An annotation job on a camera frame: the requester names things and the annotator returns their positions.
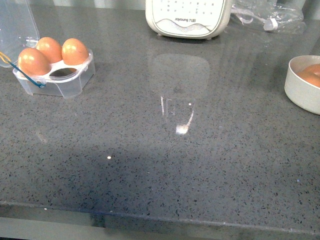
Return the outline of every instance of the clear plastic egg tray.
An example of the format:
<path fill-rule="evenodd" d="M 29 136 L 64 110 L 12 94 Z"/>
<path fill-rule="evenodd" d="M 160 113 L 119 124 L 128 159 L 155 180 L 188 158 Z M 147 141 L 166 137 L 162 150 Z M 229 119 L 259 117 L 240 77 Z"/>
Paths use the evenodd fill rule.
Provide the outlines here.
<path fill-rule="evenodd" d="M 80 65 L 66 65 L 63 60 L 52 63 L 51 71 L 42 76 L 30 76 L 36 83 L 45 85 L 38 87 L 14 69 L 12 72 L 19 80 L 27 94 L 43 94 L 72 98 L 82 93 L 83 87 L 89 79 L 96 73 L 93 52 L 88 49 L 89 57 Z M 76 69 L 75 72 L 67 76 L 50 76 L 60 69 Z"/>

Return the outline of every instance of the plastic egg holder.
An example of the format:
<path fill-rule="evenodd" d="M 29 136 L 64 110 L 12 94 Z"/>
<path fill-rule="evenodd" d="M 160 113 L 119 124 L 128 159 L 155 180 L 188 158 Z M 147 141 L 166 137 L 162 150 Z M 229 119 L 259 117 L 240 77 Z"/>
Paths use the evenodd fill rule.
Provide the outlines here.
<path fill-rule="evenodd" d="M 320 87 L 300 78 L 297 73 L 313 64 L 320 64 L 320 56 L 304 55 L 291 59 L 284 90 L 288 98 L 299 107 L 320 115 Z"/>
<path fill-rule="evenodd" d="M 19 80 L 27 94 L 43 94 L 72 98 L 82 93 L 83 87 L 87 84 L 93 74 L 96 73 L 93 52 L 88 49 L 89 57 L 80 65 L 67 65 L 63 60 L 50 64 L 51 71 L 41 76 L 29 76 L 36 83 L 42 83 L 44 87 L 38 87 L 14 69 L 12 72 Z M 67 76 L 50 76 L 60 69 L 76 69 Z"/>

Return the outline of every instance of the white cord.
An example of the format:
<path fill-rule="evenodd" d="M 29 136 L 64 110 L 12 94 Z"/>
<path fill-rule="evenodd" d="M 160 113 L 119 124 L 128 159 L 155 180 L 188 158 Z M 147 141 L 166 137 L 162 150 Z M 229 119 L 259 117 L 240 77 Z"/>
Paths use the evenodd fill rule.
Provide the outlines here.
<path fill-rule="evenodd" d="M 266 20 L 264 18 L 256 16 L 252 11 L 249 11 L 247 9 L 238 9 L 238 8 L 237 9 L 232 9 L 231 13 L 235 14 L 240 19 L 242 24 L 250 24 L 250 23 L 252 23 L 252 21 L 254 19 L 257 19 L 262 23 L 266 22 Z M 249 16 L 249 17 L 251 17 L 251 19 L 250 20 L 246 20 L 243 17 L 241 17 L 240 15 Z"/>

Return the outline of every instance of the speckled countertop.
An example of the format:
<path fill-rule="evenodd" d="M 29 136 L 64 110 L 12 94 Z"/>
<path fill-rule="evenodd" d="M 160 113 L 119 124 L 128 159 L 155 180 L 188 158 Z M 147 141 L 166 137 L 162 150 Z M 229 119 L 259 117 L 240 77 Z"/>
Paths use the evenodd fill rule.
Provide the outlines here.
<path fill-rule="evenodd" d="M 320 116 L 284 83 L 291 58 L 320 54 L 320 22 L 195 41 L 158 37 L 143 11 L 32 11 L 41 37 L 92 49 L 96 74 L 64 99 L 0 70 L 1 204 L 319 236 Z"/>

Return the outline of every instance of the plastic container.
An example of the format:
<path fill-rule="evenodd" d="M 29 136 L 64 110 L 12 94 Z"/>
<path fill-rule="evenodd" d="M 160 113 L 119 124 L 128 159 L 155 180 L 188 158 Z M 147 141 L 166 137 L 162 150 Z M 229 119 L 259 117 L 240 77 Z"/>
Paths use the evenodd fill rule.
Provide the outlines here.
<path fill-rule="evenodd" d="M 306 67 L 320 64 L 320 56 L 304 55 L 291 59 L 284 84 L 288 98 L 299 107 L 320 115 L 320 87 L 303 80 L 297 73 Z"/>
<path fill-rule="evenodd" d="M 34 48 L 39 41 L 39 32 L 27 0 L 0 1 L 0 51 L 12 63 L 25 48 Z M 0 60 L 0 66 L 11 65 Z"/>
<path fill-rule="evenodd" d="M 45 84 L 45 87 L 38 87 L 26 79 L 19 71 L 13 70 L 13 74 L 19 80 L 27 94 L 44 94 L 72 98 L 82 93 L 83 87 L 87 84 L 93 74 L 96 73 L 94 55 L 90 49 L 89 57 L 81 65 L 66 65 L 63 60 L 51 64 L 51 71 L 43 76 L 32 76 L 37 82 Z M 72 68 L 76 71 L 67 76 L 50 76 L 56 70 Z"/>
<path fill-rule="evenodd" d="M 20 52 L 25 48 L 35 48 L 40 35 L 32 15 L 28 0 L 0 1 L 0 51 L 16 64 Z M 43 76 L 31 76 L 38 83 L 45 86 L 40 88 L 27 80 L 19 71 L 13 69 L 13 74 L 19 80 L 24 90 L 29 94 L 43 94 L 71 98 L 82 93 L 83 87 L 96 73 L 93 52 L 88 49 L 89 57 L 83 64 L 66 65 L 63 60 L 51 64 L 51 71 Z M 11 67 L 0 61 L 0 66 Z M 50 76 L 59 69 L 73 68 L 75 72 L 67 76 Z"/>

